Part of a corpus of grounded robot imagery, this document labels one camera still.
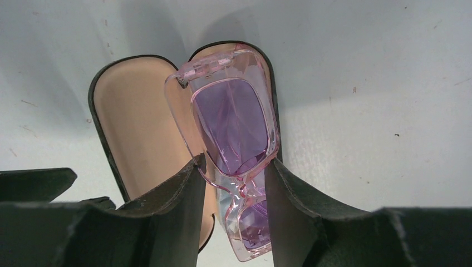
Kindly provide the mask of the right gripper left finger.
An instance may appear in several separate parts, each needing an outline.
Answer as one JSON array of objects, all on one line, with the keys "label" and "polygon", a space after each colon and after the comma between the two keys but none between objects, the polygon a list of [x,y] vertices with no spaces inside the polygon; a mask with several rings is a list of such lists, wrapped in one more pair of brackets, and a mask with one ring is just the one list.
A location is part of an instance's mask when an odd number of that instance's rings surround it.
[{"label": "right gripper left finger", "polygon": [[1,202],[2,266],[196,266],[205,183],[194,161],[135,200]]}]

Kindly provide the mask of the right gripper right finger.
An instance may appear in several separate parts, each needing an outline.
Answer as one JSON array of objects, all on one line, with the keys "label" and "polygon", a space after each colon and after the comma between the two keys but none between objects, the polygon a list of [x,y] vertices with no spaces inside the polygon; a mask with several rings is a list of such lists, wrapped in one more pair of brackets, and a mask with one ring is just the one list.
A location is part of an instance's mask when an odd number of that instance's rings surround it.
[{"label": "right gripper right finger", "polygon": [[471,265],[471,208],[360,210],[276,159],[265,189],[275,266]]}]

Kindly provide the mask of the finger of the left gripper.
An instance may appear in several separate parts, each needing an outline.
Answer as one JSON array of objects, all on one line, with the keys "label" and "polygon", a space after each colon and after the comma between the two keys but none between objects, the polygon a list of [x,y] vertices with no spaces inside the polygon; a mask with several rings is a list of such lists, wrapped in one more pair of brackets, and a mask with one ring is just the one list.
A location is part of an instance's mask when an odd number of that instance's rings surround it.
[{"label": "finger of the left gripper", "polygon": [[76,179],[77,174],[68,167],[1,171],[1,202],[51,202]]}]

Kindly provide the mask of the black glasses case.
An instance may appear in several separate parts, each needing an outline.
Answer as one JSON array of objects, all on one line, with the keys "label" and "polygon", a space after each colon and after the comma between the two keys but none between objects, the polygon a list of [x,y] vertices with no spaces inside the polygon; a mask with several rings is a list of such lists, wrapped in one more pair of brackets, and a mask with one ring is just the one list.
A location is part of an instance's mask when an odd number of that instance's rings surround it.
[{"label": "black glasses case", "polygon": [[[139,55],[107,65],[92,80],[93,121],[126,203],[193,161],[164,94],[165,80],[179,68],[161,56]],[[216,189],[203,180],[201,249],[220,223]]]}]

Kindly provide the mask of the pink sunglasses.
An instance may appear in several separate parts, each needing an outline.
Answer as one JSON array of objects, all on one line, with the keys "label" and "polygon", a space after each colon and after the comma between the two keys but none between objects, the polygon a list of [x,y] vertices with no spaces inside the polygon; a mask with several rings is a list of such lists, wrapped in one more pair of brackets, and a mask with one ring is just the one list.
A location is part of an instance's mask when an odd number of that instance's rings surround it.
[{"label": "pink sunglasses", "polygon": [[[247,188],[278,156],[272,65],[256,46],[217,42],[196,51],[164,83],[164,94],[201,176],[232,194],[223,226],[241,262],[271,250],[267,198]],[[233,187],[216,182],[220,173]]]}]

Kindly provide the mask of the light blue cleaning cloth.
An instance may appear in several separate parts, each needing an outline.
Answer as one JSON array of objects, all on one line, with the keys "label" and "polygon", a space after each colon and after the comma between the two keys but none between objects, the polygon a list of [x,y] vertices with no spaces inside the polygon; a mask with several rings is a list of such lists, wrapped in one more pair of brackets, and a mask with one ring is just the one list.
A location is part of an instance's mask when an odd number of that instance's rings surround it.
[{"label": "light blue cleaning cloth", "polygon": [[[230,189],[234,185],[232,185],[232,181],[230,178],[217,173],[215,175],[216,182],[219,183],[220,186]],[[265,195],[265,171],[261,171],[253,180],[252,182],[247,185],[247,188],[254,188],[257,192],[257,195]],[[217,207],[218,207],[218,220],[222,226],[225,224],[225,216],[227,210],[229,209],[230,205],[232,204],[232,194],[226,192],[223,189],[217,189],[216,193],[217,198]]]}]

